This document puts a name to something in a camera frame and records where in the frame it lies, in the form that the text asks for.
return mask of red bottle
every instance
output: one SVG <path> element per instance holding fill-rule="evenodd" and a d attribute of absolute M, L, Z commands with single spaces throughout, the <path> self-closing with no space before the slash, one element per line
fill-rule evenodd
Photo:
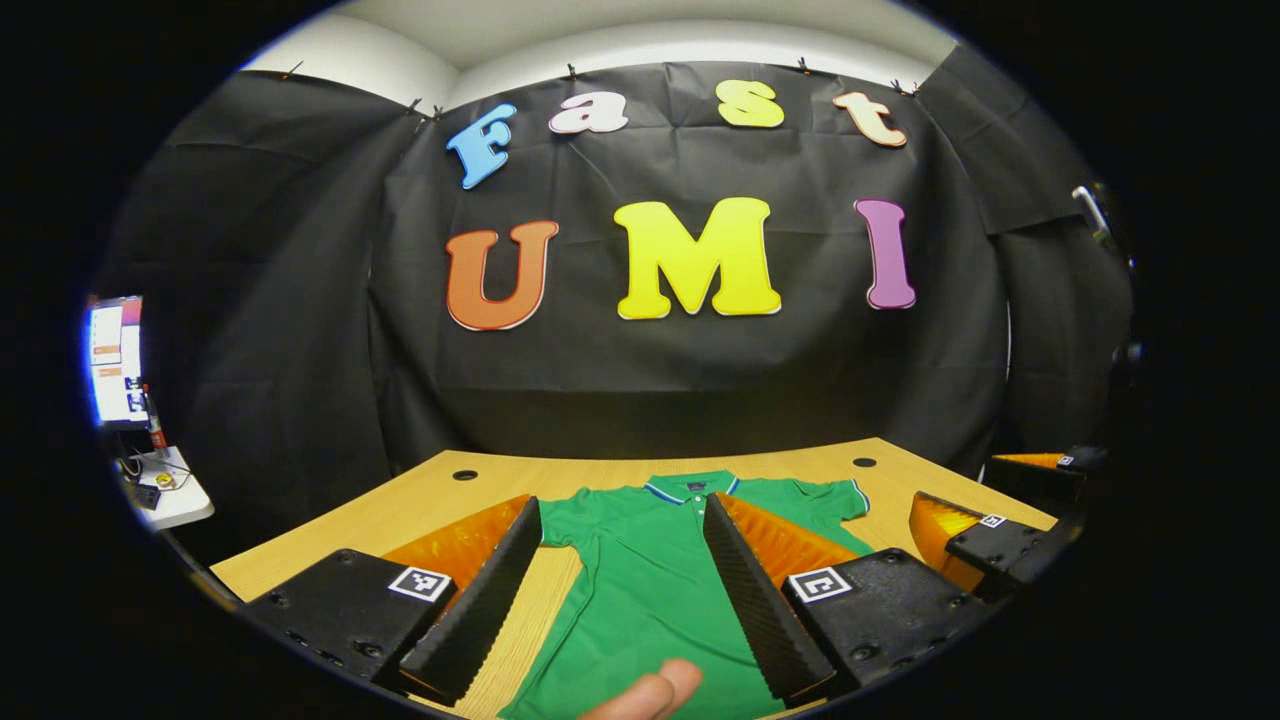
<path fill-rule="evenodd" d="M 142 400 L 147 405 L 147 418 L 151 423 L 151 447 L 156 448 L 156 457 L 169 457 L 169 443 L 164 439 L 164 429 L 160 428 L 160 415 L 156 414 L 156 406 L 151 401 L 151 387 L 142 383 Z"/>

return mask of fingertip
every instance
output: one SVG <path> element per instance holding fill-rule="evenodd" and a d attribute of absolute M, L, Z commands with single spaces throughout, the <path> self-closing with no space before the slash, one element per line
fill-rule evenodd
<path fill-rule="evenodd" d="M 676 687 L 671 680 L 645 673 L 622 694 L 588 712 L 581 720 L 650 720 L 660 717 L 675 700 Z"/>
<path fill-rule="evenodd" d="M 684 657 L 671 657 L 662 664 L 658 674 L 669 680 L 677 688 L 681 685 L 699 685 L 703 682 L 703 669 Z"/>

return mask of cable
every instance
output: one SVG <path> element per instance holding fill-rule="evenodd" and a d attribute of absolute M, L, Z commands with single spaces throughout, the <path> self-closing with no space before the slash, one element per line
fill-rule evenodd
<path fill-rule="evenodd" d="M 142 477 L 142 460 L 141 459 L 137 460 L 137 465 L 138 466 L 134 470 L 129 469 L 129 461 L 128 461 L 127 457 L 116 457 L 115 461 L 120 464 L 120 471 L 124 473 L 125 475 L 128 475 L 128 477 L 131 477 L 133 479 L 137 479 L 137 478 Z"/>
<path fill-rule="evenodd" d="M 138 456 L 138 474 L 141 475 L 141 474 L 142 474 L 142 455 L 143 455 L 143 454 L 142 454 L 142 452 L 138 452 L 138 448 L 133 447 L 132 445 L 129 446 L 129 450 L 132 450 L 132 451 L 133 451 L 133 455 L 137 455 L 137 456 Z M 151 461 L 154 461 L 154 462 L 159 462 L 159 464 L 161 464 L 161 465 L 168 465 L 168 466 L 170 466 L 170 468 L 173 468 L 173 469 L 175 469 L 175 470 L 182 470 L 183 473 L 187 473 L 187 474 L 186 474 L 186 475 L 184 475 L 184 477 L 182 478 L 182 482 L 180 482 L 180 483 L 178 483 L 177 486 L 172 487 L 172 488 L 163 488 L 163 487 L 160 487 L 160 486 L 156 486 L 156 488 L 157 488 L 157 489 L 159 489 L 160 492 L 175 492 L 175 491 L 179 491 L 179 489 L 182 489 L 182 487 L 183 487 L 184 484 L 187 484 L 187 480 L 188 480 L 188 479 L 191 479 L 191 475 L 192 475 L 192 471 L 191 471 L 191 468 L 183 468 L 182 465 L 174 465 L 173 462 L 169 462 L 169 461 L 166 461 L 166 460 L 160 460 L 159 457 L 148 457 L 147 460 L 151 460 Z"/>

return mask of blue letter f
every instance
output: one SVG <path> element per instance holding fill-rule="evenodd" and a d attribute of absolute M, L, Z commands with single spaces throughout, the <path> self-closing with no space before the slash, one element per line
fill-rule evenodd
<path fill-rule="evenodd" d="M 462 178 L 462 190 L 471 190 L 507 161 L 507 154 L 500 150 L 494 152 L 492 146 L 511 142 L 511 128 L 502 120 L 515 114 L 516 106 L 503 102 L 453 136 L 444 146 L 458 151 L 462 168 L 467 172 Z"/>

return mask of monitor screen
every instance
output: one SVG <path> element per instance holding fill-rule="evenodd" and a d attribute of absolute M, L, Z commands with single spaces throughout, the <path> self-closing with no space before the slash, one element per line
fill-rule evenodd
<path fill-rule="evenodd" d="M 147 424 L 141 322 L 141 296 L 95 300 L 90 305 L 87 360 L 100 425 L 125 429 Z"/>

